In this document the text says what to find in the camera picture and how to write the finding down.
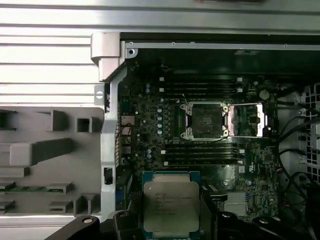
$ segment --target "cable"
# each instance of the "cable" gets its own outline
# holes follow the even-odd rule
[[[305,176],[309,179],[309,181],[310,181],[311,183],[314,182],[314,181],[311,179],[311,177],[309,177],[308,174],[306,174],[306,173],[303,172],[303,171],[296,171],[294,174],[291,175],[291,177],[292,177],[293,179],[295,179],[295,178],[298,177],[299,175],[305,175]],[[285,194],[287,191],[289,191],[291,185],[292,185],[292,183],[289,182],[289,183],[287,184],[287,186],[284,188],[284,190],[282,190],[281,192],[282,192],[283,194]]]
[[[210,144],[215,144],[215,143],[220,142],[220,141],[222,141],[222,140],[225,140],[225,139],[227,139],[227,138],[228,138],[227,136],[224,136],[224,137],[222,137],[222,138],[220,138],[220,139],[218,139],[218,140],[215,140],[215,141],[210,142]]]
[[[304,108],[304,109],[308,110],[309,112],[311,112],[312,114],[320,116],[320,111],[313,109],[313,108],[310,108],[305,104],[301,104],[301,103],[295,104],[294,102],[286,102],[286,101],[276,101],[276,102],[277,102],[277,104],[280,104],[280,105]]]
[[[294,118],[290,119],[290,120],[284,125],[284,127],[283,127],[280,135],[284,134],[286,128],[287,128],[287,127],[289,126],[289,124],[292,123],[294,120],[296,120],[296,119],[305,119],[305,118],[306,118],[306,116],[295,116]]]
[[[131,123],[127,123],[126,125],[122,126],[119,130],[119,132],[116,134],[115,136],[115,140],[117,140],[117,138],[120,136],[120,134],[122,133],[122,130],[125,129],[125,127],[129,127],[131,126]]]
[[[282,150],[281,152],[279,152],[279,155],[281,156],[282,154],[287,153],[287,152],[293,152],[293,153],[297,153],[297,154],[300,154],[303,156],[307,155],[304,151],[302,151],[298,148],[288,148],[288,149]]]
[[[276,146],[275,146],[275,157],[277,158],[278,163],[279,163],[280,167],[282,168],[283,173],[288,178],[289,182],[291,182],[291,184],[296,188],[296,190],[299,192],[300,196],[303,199],[306,199],[307,198],[306,194],[302,191],[302,189],[299,187],[299,185],[291,177],[291,175],[288,173],[288,171],[286,170],[284,164],[281,161],[280,154],[279,154],[279,144],[276,144]]]
[[[315,123],[320,123],[320,117],[316,117],[313,118],[311,120],[305,121],[304,123],[295,126],[294,128],[290,129],[289,131],[287,131],[284,135],[282,135],[279,140],[278,140],[278,144],[281,143],[284,139],[286,139],[287,137],[289,137],[291,134],[294,134],[295,132],[305,128],[308,125],[311,124],[315,124]]]

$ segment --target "ventilation grille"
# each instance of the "ventilation grille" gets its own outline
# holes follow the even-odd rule
[[[305,95],[305,103],[311,109],[320,110],[320,85],[310,86]],[[310,111],[306,111],[305,115],[309,119],[313,119],[316,116],[312,115]],[[320,182],[320,155],[319,151],[312,148],[312,139],[315,138],[315,132],[311,131],[310,126],[307,131],[307,146],[306,146],[306,162],[307,162],[307,174],[315,181]]]

